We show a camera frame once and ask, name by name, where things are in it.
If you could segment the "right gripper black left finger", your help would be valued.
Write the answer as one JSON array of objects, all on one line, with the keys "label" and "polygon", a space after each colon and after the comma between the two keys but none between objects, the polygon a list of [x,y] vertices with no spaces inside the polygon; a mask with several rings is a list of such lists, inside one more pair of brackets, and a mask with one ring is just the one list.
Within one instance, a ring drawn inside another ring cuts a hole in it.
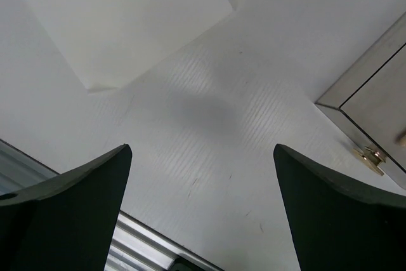
[{"label": "right gripper black left finger", "polygon": [[128,182],[121,145],[1,196],[1,270],[103,270]]}]

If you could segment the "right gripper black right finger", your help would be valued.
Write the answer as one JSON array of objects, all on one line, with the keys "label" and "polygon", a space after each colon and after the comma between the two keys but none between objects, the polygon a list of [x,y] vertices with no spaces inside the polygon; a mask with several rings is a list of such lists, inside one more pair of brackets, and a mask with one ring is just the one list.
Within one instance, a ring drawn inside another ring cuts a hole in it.
[{"label": "right gripper black right finger", "polygon": [[301,270],[405,270],[405,197],[273,151]]}]

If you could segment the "clear plastic utensil box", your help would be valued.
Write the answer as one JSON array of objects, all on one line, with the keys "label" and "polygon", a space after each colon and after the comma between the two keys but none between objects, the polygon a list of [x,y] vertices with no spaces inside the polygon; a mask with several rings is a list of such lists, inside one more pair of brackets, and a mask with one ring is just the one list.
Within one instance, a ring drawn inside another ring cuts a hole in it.
[{"label": "clear plastic utensil box", "polygon": [[405,172],[405,16],[402,15],[317,101],[360,147],[377,147]]}]

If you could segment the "white paper napkin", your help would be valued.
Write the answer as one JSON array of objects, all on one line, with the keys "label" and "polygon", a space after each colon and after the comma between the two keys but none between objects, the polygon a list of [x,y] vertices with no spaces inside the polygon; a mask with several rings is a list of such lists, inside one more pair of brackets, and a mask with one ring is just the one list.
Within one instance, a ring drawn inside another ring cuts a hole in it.
[{"label": "white paper napkin", "polygon": [[25,0],[90,93],[125,87],[232,13],[229,0]]}]

